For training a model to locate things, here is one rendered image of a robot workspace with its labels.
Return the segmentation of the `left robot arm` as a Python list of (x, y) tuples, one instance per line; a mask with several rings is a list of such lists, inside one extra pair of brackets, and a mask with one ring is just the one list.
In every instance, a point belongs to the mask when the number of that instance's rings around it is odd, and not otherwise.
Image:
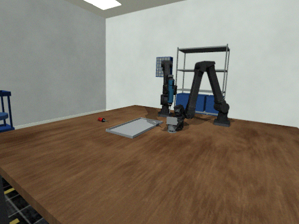
[(199, 88), (201, 85), (202, 76), (206, 71), (215, 99), (213, 107), (218, 111), (218, 116), (216, 119), (214, 119), (214, 123), (230, 124), (230, 120), (227, 121), (229, 105), (226, 103), (226, 100), (224, 100), (222, 96), (218, 78), (215, 72), (215, 64), (215, 61), (202, 61), (195, 64), (194, 77), (186, 109), (184, 109), (183, 105), (181, 104), (174, 106), (175, 115), (173, 117), (184, 120), (185, 118), (189, 119), (195, 116), (195, 108)]

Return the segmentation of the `grey l-shaped bracket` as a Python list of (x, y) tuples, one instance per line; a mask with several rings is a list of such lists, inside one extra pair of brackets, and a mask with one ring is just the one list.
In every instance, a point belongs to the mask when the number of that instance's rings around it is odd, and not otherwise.
[(167, 124), (177, 125), (177, 118), (176, 117), (167, 117)]

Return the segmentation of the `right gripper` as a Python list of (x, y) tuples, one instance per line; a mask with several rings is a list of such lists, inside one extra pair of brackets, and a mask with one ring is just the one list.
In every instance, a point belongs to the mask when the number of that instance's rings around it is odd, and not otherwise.
[[(174, 95), (177, 94), (177, 85), (174, 85)], [(163, 94), (168, 94), (168, 85), (163, 85), (163, 91), (162, 91)]]

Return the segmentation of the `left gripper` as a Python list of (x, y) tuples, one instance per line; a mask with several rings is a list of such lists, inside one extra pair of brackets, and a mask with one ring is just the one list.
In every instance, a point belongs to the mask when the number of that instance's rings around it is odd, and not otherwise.
[(177, 126), (176, 126), (175, 131), (177, 131), (177, 130), (182, 130), (183, 127), (184, 127), (184, 120), (177, 119), (177, 122), (178, 122), (178, 124), (177, 124)]

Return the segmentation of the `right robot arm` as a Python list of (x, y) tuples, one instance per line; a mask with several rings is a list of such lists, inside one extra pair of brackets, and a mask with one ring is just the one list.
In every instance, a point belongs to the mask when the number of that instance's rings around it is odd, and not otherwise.
[[(164, 73), (164, 85), (168, 85), (168, 80), (174, 77), (174, 75), (170, 74), (170, 68), (169, 68), (172, 67), (172, 62), (170, 60), (163, 60), (161, 61), (161, 67)], [(168, 116), (172, 114), (172, 112), (169, 113), (169, 105), (167, 100), (168, 100), (168, 95), (161, 94), (161, 105), (163, 106), (161, 111), (158, 112), (158, 114), (163, 114)]]

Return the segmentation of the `dark grey cylinder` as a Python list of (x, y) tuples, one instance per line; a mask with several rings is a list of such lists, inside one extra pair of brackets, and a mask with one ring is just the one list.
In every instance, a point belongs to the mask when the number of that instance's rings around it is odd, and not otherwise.
[(176, 129), (176, 125), (168, 124), (168, 131), (167, 132), (176, 133), (175, 129)]

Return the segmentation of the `blue electric screwdriver barrel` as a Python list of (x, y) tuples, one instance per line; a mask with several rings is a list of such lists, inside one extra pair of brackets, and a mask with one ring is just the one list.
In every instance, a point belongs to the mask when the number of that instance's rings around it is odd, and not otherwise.
[(175, 80), (173, 78), (170, 78), (168, 80), (168, 105), (169, 105), (169, 112), (172, 106), (172, 103), (174, 102), (174, 84)]

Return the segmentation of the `white rimmed tray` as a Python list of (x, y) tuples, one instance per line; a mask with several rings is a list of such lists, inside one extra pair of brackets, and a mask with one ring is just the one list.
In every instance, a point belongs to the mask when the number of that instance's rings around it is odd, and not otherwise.
[(136, 118), (106, 129), (106, 132), (121, 135), (128, 138), (135, 138), (142, 133), (162, 124), (163, 121), (153, 120), (149, 118)]

